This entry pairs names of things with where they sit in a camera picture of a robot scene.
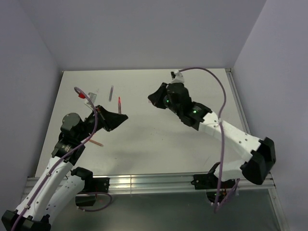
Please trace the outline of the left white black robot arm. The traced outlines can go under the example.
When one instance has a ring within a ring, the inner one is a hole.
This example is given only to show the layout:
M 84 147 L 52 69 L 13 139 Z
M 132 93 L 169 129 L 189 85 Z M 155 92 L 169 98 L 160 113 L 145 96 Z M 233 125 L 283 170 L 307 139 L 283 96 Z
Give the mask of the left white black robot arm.
M 59 140 L 43 174 L 14 211 L 4 212 L 1 221 L 5 229 L 49 231 L 59 212 L 77 194 L 89 194 L 94 199 L 93 173 L 74 165 L 95 132 L 112 131 L 127 119 L 127 115 L 109 112 L 100 105 L 85 120 L 77 113 L 64 116 Z

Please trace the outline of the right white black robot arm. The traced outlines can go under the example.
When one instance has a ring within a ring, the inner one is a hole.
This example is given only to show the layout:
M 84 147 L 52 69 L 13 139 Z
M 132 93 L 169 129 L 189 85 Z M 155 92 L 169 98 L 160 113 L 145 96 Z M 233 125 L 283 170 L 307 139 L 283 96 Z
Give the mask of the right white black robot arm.
M 262 140 L 219 120 L 210 108 L 191 100 L 184 84 L 162 83 L 148 99 L 153 106 L 169 109 L 185 125 L 222 141 L 239 155 L 239 160 L 226 164 L 220 162 L 209 171 L 208 182 L 212 187 L 217 188 L 225 181 L 239 178 L 261 185 L 275 164 L 273 140 L 268 137 Z

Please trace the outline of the red pen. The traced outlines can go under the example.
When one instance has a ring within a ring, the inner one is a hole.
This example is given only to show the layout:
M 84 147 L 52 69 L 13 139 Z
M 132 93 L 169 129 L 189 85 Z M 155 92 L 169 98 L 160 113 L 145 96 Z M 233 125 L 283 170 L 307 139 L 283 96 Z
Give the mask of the red pen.
M 122 114 L 122 106 L 121 106 L 121 98 L 120 97 L 118 97 L 117 106 L 118 106 L 118 113 Z

